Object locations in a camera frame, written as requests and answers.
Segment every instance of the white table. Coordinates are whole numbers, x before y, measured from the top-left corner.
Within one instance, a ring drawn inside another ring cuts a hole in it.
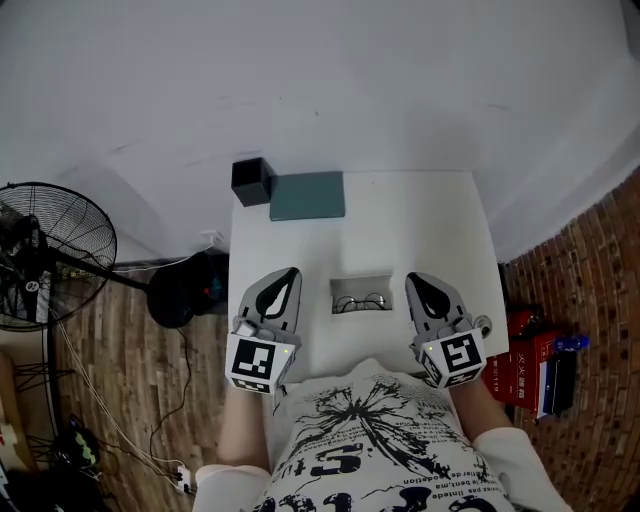
[[[235,199],[230,319],[254,282],[284,267],[302,272],[303,346],[287,381],[345,373],[369,356],[392,371],[421,371],[407,348],[415,330],[404,284],[413,271],[456,287],[474,318],[491,318],[487,356],[508,350],[496,256],[470,173],[348,173],[344,190],[342,219],[271,222],[269,205]],[[394,310],[333,315],[330,279],[372,274],[392,274]]]

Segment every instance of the power cord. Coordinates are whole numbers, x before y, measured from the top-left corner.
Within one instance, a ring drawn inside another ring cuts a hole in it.
[[[207,247],[205,247],[204,249],[202,249],[202,251],[206,251],[208,249],[211,249],[212,247],[214,247],[216,244],[213,243]],[[172,261],[171,263],[165,263],[164,265],[156,265],[153,267],[139,267],[139,268],[127,268],[125,270],[114,270],[113,272],[116,274],[128,274],[129,272],[138,272],[140,271],[146,271],[146,270],[157,270],[159,268],[164,268],[164,267],[170,267],[171,265],[177,265],[178,263],[182,263],[184,261],[187,261],[189,258],[191,258],[193,255],[191,256],[187,256],[186,258],[182,258],[181,260],[178,261]]]
[[[103,441],[102,439],[98,439],[97,437],[96,437],[96,441],[98,441],[98,443],[101,444],[101,445],[108,446],[110,448],[114,448],[116,450],[121,451],[122,453],[125,453],[125,454],[129,455],[129,457],[133,457],[134,459],[136,459],[141,464],[144,464],[148,468],[151,468],[151,470],[157,476],[164,476],[164,477],[169,477],[169,478],[173,478],[174,477],[174,475],[172,475],[171,473],[161,473],[161,472],[159,472],[154,466],[152,466],[148,462],[145,462],[142,458],[138,457],[135,453],[130,452],[129,450],[125,450],[124,448],[118,446],[117,444],[107,443],[106,441]],[[118,461],[118,457],[116,457],[116,455],[112,451],[107,450],[105,448],[101,448],[101,449],[102,449],[103,452],[111,454],[115,458],[115,460]],[[115,475],[117,475],[119,472],[120,472],[120,464],[118,462],[118,469],[117,469]]]
[[[51,308],[49,308],[49,310],[51,311],[52,315],[56,318],[59,319],[59,317],[56,315],[56,313],[51,310]],[[106,404],[104,403],[104,400],[102,400],[102,397],[98,394],[98,391],[96,390],[96,388],[94,387],[94,385],[91,382],[91,379],[89,378],[89,374],[87,373],[87,371],[84,368],[84,365],[82,364],[82,360],[80,359],[80,356],[78,355],[78,353],[75,350],[75,347],[73,346],[73,344],[71,343],[71,340],[69,339],[69,334],[67,333],[67,330],[64,326],[64,324],[62,322],[60,322],[58,324],[58,326],[60,327],[60,330],[63,334],[63,337],[65,339],[65,342],[67,344],[67,347],[69,349],[69,352],[71,353],[71,355],[73,356],[73,359],[76,363],[76,365],[78,366],[78,369],[80,370],[80,375],[82,376],[82,378],[85,381],[85,384],[87,385],[87,387],[89,388],[89,390],[91,391],[91,393],[93,394],[96,402],[98,402],[98,405],[100,406],[100,408],[102,409],[102,411],[104,412],[104,414],[107,416],[107,418],[111,421],[111,423],[113,424],[114,428],[116,429],[116,431],[124,438],[125,441],[127,441],[127,443],[129,443],[129,445],[137,452],[140,454],[140,457],[146,461],[146,463],[152,467],[155,468],[155,470],[158,472],[159,476],[163,476],[170,484],[172,487],[174,488],[179,488],[179,486],[177,484],[174,483],[173,479],[177,478],[171,474],[166,473],[165,471],[162,470],[162,468],[160,468],[160,466],[158,466],[155,461],[158,462],[166,462],[166,463],[172,463],[172,462],[177,462],[180,463],[183,467],[186,467],[185,463],[182,462],[179,459],[160,459],[158,457],[154,457],[152,454],[146,453],[143,450],[141,450],[140,448],[138,448],[123,432],[123,430],[120,428],[120,425],[118,424],[118,422],[115,420],[115,418],[113,417],[113,415],[111,414],[111,412],[109,411],[109,409],[107,408]],[[189,359],[187,358],[187,366],[189,367],[189,379],[187,381],[187,384],[190,382],[191,380],[191,367],[189,366]]]
[[[167,418],[169,418],[171,415],[177,413],[178,411],[181,411],[184,408],[184,404],[187,400],[187,388],[189,387],[189,384],[191,383],[191,364],[189,363],[189,340],[187,339],[187,337],[184,335],[184,333],[180,330],[180,329],[176,329],[179,333],[180,336],[182,336],[182,338],[184,339],[184,358],[187,361],[187,370],[189,372],[189,376],[187,377],[187,382],[185,382],[184,384],[184,388],[182,389],[182,402],[180,402],[180,405],[178,407],[176,407],[175,409],[173,409],[172,411],[169,411],[168,413],[166,413],[161,419],[160,422],[158,423],[158,426],[153,429],[153,432],[151,432],[151,435],[149,436],[149,455],[151,455],[151,458],[154,458],[153,456],[153,436],[156,435],[156,433],[160,430],[160,427],[162,427],[162,424],[165,422],[165,420]]]

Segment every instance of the person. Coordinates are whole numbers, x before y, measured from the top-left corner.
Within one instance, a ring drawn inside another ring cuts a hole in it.
[[[268,444],[262,396],[228,387],[194,512],[570,510],[481,379],[441,392],[367,359],[282,395]]]

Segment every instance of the red box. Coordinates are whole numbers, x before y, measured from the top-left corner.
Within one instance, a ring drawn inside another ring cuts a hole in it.
[[[529,340],[511,341],[509,352],[487,358],[482,378],[493,397],[537,416],[541,365],[553,353],[553,341],[561,335],[561,331],[549,331]]]

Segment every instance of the black box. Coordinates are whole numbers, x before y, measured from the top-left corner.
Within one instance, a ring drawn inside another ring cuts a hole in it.
[[[252,158],[233,163],[231,190],[242,206],[255,206],[271,201],[273,169],[264,158]]]

